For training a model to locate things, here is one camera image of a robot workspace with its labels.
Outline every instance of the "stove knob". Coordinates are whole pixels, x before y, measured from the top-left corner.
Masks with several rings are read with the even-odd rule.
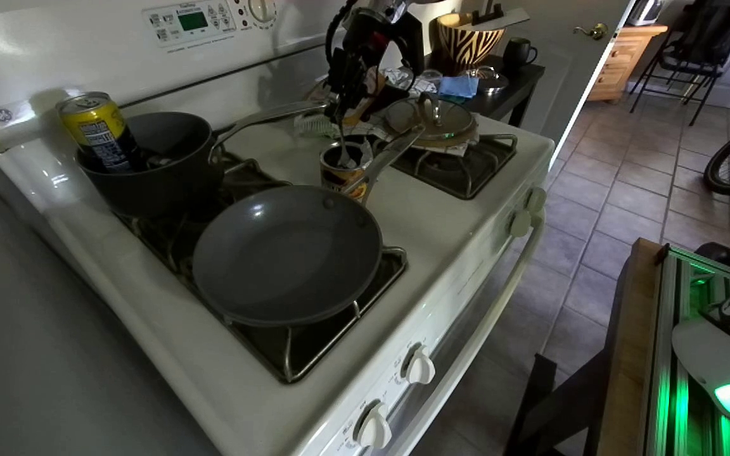
[[[433,359],[425,351],[425,344],[412,346],[409,359],[402,367],[402,377],[406,383],[432,384],[436,377]]]
[[[528,192],[526,208],[528,208],[531,212],[544,212],[544,204],[545,204],[545,189],[544,189],[544,188],[534,188],[534,189]]]
[[[509,226],[513,239],[526,235],[531,227],[534,227],[534,216],[528,209],[517,209]]]
[[[366,448],[386,448],[394,437],[388,413],[380,399],[370,402],[355,425],[355,441]]]

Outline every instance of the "black pot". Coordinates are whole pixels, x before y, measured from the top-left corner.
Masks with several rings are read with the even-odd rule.
[[[165,217],[215,194],[219,159],[212,156],[215,135],[201,117],[161,111],[128,120],[150,168],[139,171],[104,171],[80,151],[80,164],[114,212],[130,217]]]

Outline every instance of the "gas burner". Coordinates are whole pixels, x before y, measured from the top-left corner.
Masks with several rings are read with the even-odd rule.
[[[394,168],[455,198],[473,201],[515,156],[515,146],[517,136],[489,135],[480,136],[464,156],[409,150],[394,163]]]
[[[142,220],[118,216],[196,297],[194,250],[212,220],[228,204],[285,182],[264,175],[253,159],[239,159],[224,151],[224,184],[215,198],[194,204],[188,212]],[[239,339],[266,365],[283,383],[302,379],[361,317],[384,297],[384,292],[406,272],[406,255],[398,249],[386,249],[378,274],[370,287],[342,315],[321,323],[304,326],[245,326],[226,321],[212,308],[219,321],[239,334]]]

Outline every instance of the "tiled floor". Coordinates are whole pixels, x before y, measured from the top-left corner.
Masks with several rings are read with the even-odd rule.
[[[503,454],[535,351],[578,370],[603,344],[617,277],[636,239],[730,246],[730,198],[700,171],[730,136],[730,111],[696,126],[669,98],[589,104],[563,146],[545,204],[549,227],[521,292],[418,454]],[[580,450],[580,437],[563,448]]]

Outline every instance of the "gray frying pan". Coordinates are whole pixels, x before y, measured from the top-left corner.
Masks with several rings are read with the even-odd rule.
[[[226,318],[293,326],[350,306],[376,277],[384,234],[346,194],[274,188],[226,208],[201,235],[194,277]]]

